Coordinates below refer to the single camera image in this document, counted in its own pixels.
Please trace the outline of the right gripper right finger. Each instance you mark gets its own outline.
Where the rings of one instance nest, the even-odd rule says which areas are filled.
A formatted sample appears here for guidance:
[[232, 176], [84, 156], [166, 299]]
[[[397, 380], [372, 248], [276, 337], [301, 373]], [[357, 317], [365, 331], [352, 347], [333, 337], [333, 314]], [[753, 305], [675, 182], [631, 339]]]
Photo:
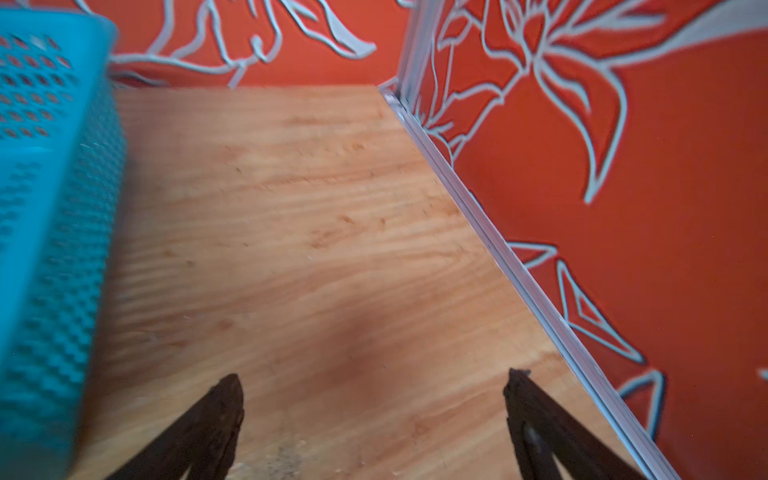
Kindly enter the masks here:
[[643, 475], [529, 378], [511, 369], [503, 389], [507, 426], [521, 477], [560, 479], [562, 464], [573, 479], [641, 479]]

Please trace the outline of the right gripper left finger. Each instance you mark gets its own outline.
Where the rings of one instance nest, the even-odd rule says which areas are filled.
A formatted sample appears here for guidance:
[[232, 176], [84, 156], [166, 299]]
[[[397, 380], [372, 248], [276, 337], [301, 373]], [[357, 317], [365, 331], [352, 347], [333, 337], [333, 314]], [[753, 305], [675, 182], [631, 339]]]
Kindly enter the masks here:
[[232, 467], [244, 420], [239, 376], [229, 374], [109, 477], [224, 479]]

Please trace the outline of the teal plastic basket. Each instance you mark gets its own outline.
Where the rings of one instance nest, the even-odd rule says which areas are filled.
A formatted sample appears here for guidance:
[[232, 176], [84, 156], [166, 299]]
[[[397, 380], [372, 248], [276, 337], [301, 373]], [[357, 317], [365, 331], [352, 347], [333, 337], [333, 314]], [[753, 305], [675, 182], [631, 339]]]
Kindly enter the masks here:
[[1, 475], [62, 479], [122, 186], [115, 25], [1, 10]]

